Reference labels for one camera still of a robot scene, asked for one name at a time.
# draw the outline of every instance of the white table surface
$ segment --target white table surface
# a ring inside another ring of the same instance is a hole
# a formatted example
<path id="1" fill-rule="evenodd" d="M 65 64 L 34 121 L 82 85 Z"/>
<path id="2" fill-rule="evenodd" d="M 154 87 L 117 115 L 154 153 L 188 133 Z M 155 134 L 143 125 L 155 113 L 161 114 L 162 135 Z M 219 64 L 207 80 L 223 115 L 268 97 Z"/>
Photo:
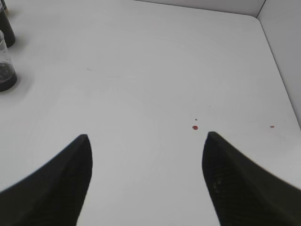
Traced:
<path id="1" fill-rule="evenodd" d="M 212 130 L 301 188 L 300 128 L 255 18 L 133 0 L 7 5 L 19 82 L 0 93 L 1 190 L 87 133 L 79 226 L 218 226 L 201 171 Z"/>

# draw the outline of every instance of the glass vial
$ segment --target glass vial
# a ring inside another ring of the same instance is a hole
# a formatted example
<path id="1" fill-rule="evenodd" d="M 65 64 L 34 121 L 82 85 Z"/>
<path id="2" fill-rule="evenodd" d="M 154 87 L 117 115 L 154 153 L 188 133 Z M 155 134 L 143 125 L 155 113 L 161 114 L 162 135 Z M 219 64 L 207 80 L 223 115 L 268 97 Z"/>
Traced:
<path id="1" fill-rule="evenodd" d="M 8 54 L 4 34 L 0 31 L 0 92 L 13 87 L 16 82 L 16 72 Z"/>
<path id="2" fill-rule="evenodd" d="M 6 14 L 7 14 L 7 13 L 8 13 L 8 8 L 7 8 L 7 6 L 6 6 L 5 1 L 4 1 L 4 0 L 1 0 L 1 3 L 2 3 L 2 5 L 3 5 L 3 8 L 4 8 Z"/>
<path id="3" fill-rule="evenodd" d="M 7 47 L 11 47 L 16 41 L 15 34 L 10 26 L 2 3 L 0 3 L 0 30 L 4 33 L 4 38 Z"/>

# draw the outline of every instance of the white backdrop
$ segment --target white backdrop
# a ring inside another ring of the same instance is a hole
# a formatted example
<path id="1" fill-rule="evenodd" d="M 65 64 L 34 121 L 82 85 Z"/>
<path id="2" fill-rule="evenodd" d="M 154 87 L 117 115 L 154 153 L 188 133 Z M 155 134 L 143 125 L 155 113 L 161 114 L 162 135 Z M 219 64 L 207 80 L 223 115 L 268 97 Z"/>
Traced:
<path id="1" fill-rule="evenodd" d="M 259 20 L 300 123 L 301 1 L 267 0 Z"/>
<path id="2" fill-rule="evenodd" d="M 202 8 L 257 17 L 264 0 L 141 0 L 167 5 Z"/>

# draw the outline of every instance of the dark granular material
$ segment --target dark granular material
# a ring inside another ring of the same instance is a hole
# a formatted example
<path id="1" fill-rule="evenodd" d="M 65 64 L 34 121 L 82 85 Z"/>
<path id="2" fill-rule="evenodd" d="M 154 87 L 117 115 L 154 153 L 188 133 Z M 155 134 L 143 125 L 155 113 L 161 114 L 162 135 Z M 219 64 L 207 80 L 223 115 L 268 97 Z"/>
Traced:
<path id="1" fill-rule="evenodd" d="M 6 62 L 0 62 L 0 92 L 8 90 L 17 82 L 15 70 Z"/>

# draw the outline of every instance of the white wall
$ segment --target white wall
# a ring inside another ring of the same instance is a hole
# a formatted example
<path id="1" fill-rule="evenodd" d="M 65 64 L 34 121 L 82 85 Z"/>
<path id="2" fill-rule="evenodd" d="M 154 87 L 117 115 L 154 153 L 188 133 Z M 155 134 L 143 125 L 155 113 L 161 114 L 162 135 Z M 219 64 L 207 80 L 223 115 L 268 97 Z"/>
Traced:
<path id="1" fill-rule="evenodd" d="M 301 123 L 301 0 L 267 0 L 259 20 Z"/>
<path id="2" fill-rule="evenodd" d="M 257 17 L 264 0 L 140 0 L 167 5 L 202 8 Z"/>

